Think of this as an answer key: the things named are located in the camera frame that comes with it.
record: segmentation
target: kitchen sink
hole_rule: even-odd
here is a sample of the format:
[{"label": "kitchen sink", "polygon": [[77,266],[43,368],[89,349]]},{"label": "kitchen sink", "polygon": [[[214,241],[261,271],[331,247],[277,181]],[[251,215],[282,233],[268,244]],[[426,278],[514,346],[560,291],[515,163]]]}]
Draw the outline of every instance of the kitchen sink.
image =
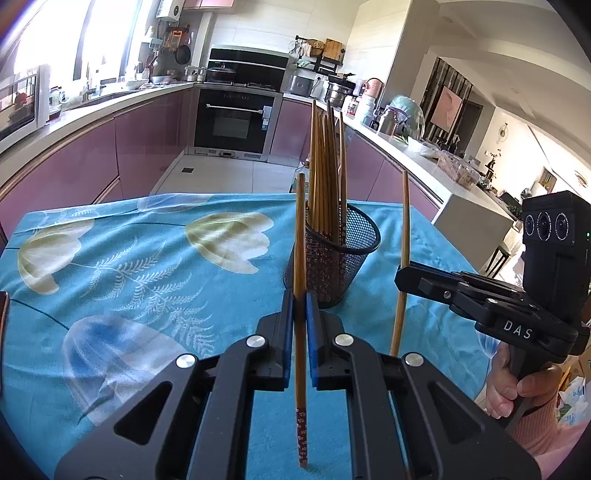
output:
[{"label": "kitchen sink", "polygon": [[80,105],[75,106],[71,110],[75,110],[77,108],[82,108],[82,107],[85,107],[85,106],[98,105],[100,103],[108,102],[109,100],[113,100],[113,99],[119,98],[119,97],[124,97],[126,95],[130,95],[132,93],[137,93],[137,92],[140,92],[140,91],[141,90],[127,90],[125,92],[108,93],[106,95],[101,95],[98,98],[93,98],[92,100],[88,100],[87,102],[83,102]]}]

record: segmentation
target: pink sleeve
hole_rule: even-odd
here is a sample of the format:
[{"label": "pink sleeve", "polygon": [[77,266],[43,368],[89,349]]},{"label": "pink sleeve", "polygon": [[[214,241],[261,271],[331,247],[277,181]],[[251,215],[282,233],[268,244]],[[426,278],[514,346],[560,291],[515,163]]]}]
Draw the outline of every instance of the pink sleeve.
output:
[{"label": "pink sleeve", "polygon": [[538,462],[543,479],[548,478],[562,463],[587,427],[587,423],[559,427],[555,405],[556,398],[524,417],[513,434],[514,439]]}]

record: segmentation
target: pink picture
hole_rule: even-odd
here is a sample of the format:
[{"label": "pink picture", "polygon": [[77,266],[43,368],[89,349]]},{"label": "pink picture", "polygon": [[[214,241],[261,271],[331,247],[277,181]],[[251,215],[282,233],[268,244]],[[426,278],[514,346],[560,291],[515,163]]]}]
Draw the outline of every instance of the pink picture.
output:
[{"label": "pink picture", "polygon": [[461,106],[462,99],[449,88],[443,87],[439,102],[437,102],[437,107],[431,118],[431,123],[449,132],[453,127]]}]

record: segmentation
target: blue tablecloth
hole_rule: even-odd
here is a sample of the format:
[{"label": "blue tablecloth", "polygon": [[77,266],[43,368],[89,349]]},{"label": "blue tablecloth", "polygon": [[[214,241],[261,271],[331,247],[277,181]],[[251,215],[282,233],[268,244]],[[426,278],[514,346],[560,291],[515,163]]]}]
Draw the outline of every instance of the blue tablecloth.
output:
[{"label": "blue tablecloth", "polygon": [[[332,310],[387,352],[400,263],[400,205],[352,202],[382,244]],[[166,194],[29,213],[0,259],[11,302],[0,410],[49,476],[59,459],[178,354],[223,352],[281,308],[294,196]],[[411,258],[470,265],[416,210]],[[474,397],[488,366],[473,323],[409,297],[401,353],[418,351]],[[350,476],[345,395],[308,392],[309,461],[297,466],[293,380],[257,393],[248,478]]]}]

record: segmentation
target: water heater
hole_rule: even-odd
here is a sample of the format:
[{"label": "water heater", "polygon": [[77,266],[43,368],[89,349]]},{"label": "water heater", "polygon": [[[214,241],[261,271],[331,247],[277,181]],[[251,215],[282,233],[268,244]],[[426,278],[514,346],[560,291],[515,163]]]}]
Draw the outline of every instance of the water heater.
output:
[{"label": "water heater", "polygon": [[160,0],[156,18],[166,22],[178,22],[183,11],[184,0]]}]

